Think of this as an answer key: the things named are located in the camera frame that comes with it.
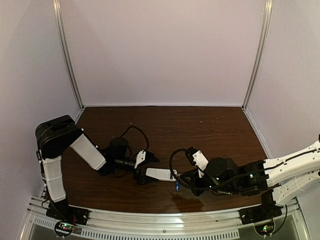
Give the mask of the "left aluminium frame post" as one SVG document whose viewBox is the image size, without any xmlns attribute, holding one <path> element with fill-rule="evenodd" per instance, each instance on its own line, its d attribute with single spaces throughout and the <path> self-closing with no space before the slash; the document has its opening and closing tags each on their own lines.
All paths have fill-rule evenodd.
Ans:
<svg viewBox="0 0 320 240">
<path fill-rule="evenodd" d="M 77 104 L 77 107 L 79 110 L 82 110 L 84 108 L 84 104 L 81 98 L 81 94 L 79 91 L 79 87 L 76 81 L 74 69 L 72 66 L 72 61 L 70 57 L 70 52 L 68 48 L 68 42 L 67 42 L 67 36 L 64 28 L 64 21 L 63 21 L 63 15 L 62 15 L 62 9 L 61 9 L 61 1 L 60 0 L 53 0 L 53 11 L 54 11 L 54 16 L 56 19 L 56 25 L 57 25 L 57 31 L 58 31 L 58 36 L 60 40 L 60 46 L 61 46 L 61 51 L 62 51 L 62 56 L 66 68 L 66 72 L 68 75 L 68 79 L 70 82 L 70 86 L 73 92 L 73 95 L 75 97 L 75 101 Z"/>
</svg>

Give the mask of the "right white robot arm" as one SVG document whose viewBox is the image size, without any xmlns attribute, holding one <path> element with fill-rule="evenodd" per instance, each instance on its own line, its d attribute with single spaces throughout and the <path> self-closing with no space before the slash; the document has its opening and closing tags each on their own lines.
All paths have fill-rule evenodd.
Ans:
<svg viewBox="0 0 320 240">
<path fill-rule="evenodd" d="M 238 166 L 231 158 L 207 159 L 193 147 L 183 149 L 186 158 L 195 168 L 174 178 L 195 196 L 205 191 L 214 195 L 262 194 L 261 204 L 246 208 L 249 214 L 278 216 L 291 199 L 320 180 L 320 142 L 297 152 L 278 157 L 257 160 Z"/>
</svg>

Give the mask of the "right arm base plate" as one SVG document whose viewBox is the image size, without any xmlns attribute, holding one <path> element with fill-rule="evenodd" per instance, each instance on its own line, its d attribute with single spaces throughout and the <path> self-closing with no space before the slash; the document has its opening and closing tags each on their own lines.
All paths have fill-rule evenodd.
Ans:
<svg viewBox="0 0 320 240">
<path fill-rule="evenodd" d="M 282 207 L 266 207 L 262 205 L 242 208 L 239 211 L 240 220 L 243 225 L 266 221 L 282 215 Z"/>
</svg>

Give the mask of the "white remote control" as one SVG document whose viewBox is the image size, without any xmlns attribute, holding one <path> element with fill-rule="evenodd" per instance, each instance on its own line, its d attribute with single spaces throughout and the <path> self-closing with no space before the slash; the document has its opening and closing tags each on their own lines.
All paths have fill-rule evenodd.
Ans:
<svg viewBox="0 0 320 240">
<path fill-rule="evenodd" d="M 173 174 L 171 173 L 170 169 L 164 168 L 147 168 L 145 175 L 147 177 L 151 177 L 153 179 L 163 181 L 163 182 L 175 182 L 176 179 L 174 178 Z"/>
</svg>

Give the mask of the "right aluminium frame post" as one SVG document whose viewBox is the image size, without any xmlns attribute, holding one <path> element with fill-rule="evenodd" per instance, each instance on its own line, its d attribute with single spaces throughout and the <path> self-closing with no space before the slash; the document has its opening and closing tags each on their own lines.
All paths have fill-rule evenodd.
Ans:
<svg viewBox="0 0 320 240">
<path fill-rule="evenodd" d="M 260 29 L 259 41 L 257 45 L 257 51 L 256 51 L 254 63 L 253 63 L 252 72 L 250 75 L 249 84 L 248 84 L 247 91 L 242 104 L 243 111 L 246 111 L 246 109 L 248 108 L 248 105 L 254 90 L 254 86 L 258 77 L 265 45 L 269 35 L 272 13 L 273 13 L 273 0 L 266 0 L 264 5 L 264 10 L 263 10 L 262 24 Z"/>
</svg>

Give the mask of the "front aluminium rail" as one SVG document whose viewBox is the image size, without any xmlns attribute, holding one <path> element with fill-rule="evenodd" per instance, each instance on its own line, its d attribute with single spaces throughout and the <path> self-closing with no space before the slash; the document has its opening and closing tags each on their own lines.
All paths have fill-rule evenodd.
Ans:
<svg viewBox="0 0 320 240">
<path fill-rule="evenodd" d="M 48 202 L 32 196 L 18 240 L 310 240 L 300 205 L 291 200 L 275 217 L 272 237 L 256 232 L 258 224 L 243 224 L 240 208 L 191 213 L 129 213 L 88 209 L 86 225 L 77 224 L 65 238 L 54 231 L 58 220 L 46 216 Z"/>
</svg>

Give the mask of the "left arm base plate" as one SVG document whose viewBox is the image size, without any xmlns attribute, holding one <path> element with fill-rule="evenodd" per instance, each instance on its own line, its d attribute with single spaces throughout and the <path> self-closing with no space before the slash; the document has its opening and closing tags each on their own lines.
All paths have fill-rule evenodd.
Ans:
<svg viewBox="0 0 320 240">
<path fill-rule="evenodd" d="M 70 224 L 85 226 L 87 224 L 90 211 L 88 209 L 72 206 L 70 206 L 69 208 L 70 214 L 63 215 L 62 213 L 58 213 L 52 206 L 50 206 L 46 211 L 46 216 L 56 220 L 68 222 Z"/>
</svg>

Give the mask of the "blue AAA battery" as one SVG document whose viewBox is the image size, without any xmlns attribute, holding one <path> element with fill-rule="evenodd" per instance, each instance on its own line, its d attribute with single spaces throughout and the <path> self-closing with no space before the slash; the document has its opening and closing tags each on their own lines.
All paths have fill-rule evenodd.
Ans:
<svg viewBox="0 0 320 240">
<path fill-rule="evenodd" d="M 179 190 L 180 190 L 180 184 L 176 181 L 175 182 L 175 191 L 179 192 Z"/>
</svg>

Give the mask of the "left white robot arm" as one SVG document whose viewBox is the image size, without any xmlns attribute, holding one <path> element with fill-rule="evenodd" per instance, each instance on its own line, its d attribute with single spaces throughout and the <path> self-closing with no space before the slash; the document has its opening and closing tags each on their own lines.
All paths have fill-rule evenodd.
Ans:
<svg viewBox="0 0 320 240">
<path fill-rule="evenodd" d="M 132 172 L 135 181 L 143 184 L 143 165 L 160 160 L 147 146 L 133 153 L 129 141 L 122 134 L 113 138 L 106 148 L 100 148 L 69 115 L 39 124 L 35 129 L 37 157 L 50 199 L 54 203 L 66 201 L 62 159 L 66 151 L 73 151 L 101 176 L 117 169 Z"/>
</svg>

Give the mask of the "aluminium frame post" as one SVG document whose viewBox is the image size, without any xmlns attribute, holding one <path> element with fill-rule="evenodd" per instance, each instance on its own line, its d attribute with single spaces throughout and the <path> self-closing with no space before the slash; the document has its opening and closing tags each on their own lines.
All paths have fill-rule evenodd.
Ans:
<svg viewBox="0 0 320 240">
<path fill-rule="evenodd" d="M 249 84 L 248 84 L 247 91 L 242 104 L 243 111 L 246 111 L 246 109 L 248 108 L 248 105 L 254 90 L 254 86 L 258 77 L 265 45 L 269 35 L 272 13 L 273 13 L 273 0 L 266 0 L 264 5 L 264 10 L 263 10 L 262 24 L 260 29 L 259 41 L 257 45 L 257 51 L 256 51 L 254 63 L 253 63 L 252 72 L 250 75 Z"/>
<path fill-rule="evenodd" d="M 81 94 L 79 91 L 79 87 L 76 81 L 74 69 L 72 66 L 72 61 L 70 57 L 70 52 L 68 48 L 68 42 L 67 42 L 67 36 L 64 28 L 64 21 L 63 21 L 63 15 L 62 15 L 62 9 L 61 9 L 61 1 L 60 0 L 53 0 L 53 11 L 54 11 L 54 16 L 56 19 L 56 25 L 57 25 L 57 31 L 58 31 L 58 36 L 60 40 L 60 46 L 61 46 L 61 51 L 62 51 L 62 56 L 66 68 L 66 72 L 68 75 L 68 79 L 70 82 L 70 86 L 73 92 L 73 95 L 75 97 L 75 101 L 77 104 L 77 107 L 79 110 L 82 110 L 84 108 L 84 104 L 81 98 Z"/>
</svg>

